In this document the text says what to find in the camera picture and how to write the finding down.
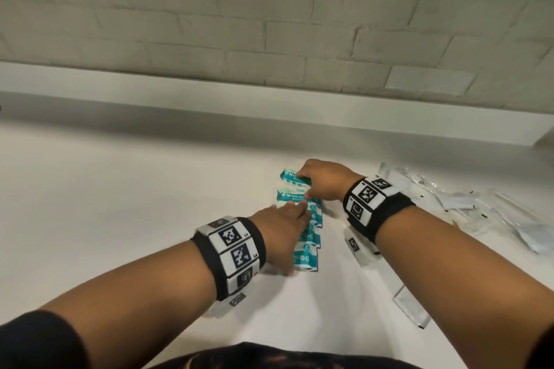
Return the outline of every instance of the white countertop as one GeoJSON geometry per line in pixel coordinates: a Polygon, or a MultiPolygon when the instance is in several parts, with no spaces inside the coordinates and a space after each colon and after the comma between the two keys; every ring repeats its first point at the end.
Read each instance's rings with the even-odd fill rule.
{"type": "MultiPolygon", "coordinates": [[[[208,221],[248,216],[270,205],[281,170],[300,167],[309,157],[368,174],[382,161],[408,166],[445,189],[494,186],[554,218],[554,162],[548,153],[223,120],[190,127],[189,138],[168,139],[0,121],[0,323],[186,240],[208,221]],[[201,134],[211,142],[202,142],[201,134]],[[228,135],[224,142],[221,134],[228,135]]],[[[327,206],[340,211],[338,203],[327,206]]],[[[465,367],[433,322],[420,330],[392,302],[401,283],[384,261],[371,270],[358,266],[343,240],[340,212],[324,219],[318,273],[259,275],[234,313],[220,320],[200,318],[155,362],[253,341],[290,350],[391,356],[426,369],[465,367]]],[[[554,288],[552,267],[516,240],[497,233],[481,239],[554,288]]]]}

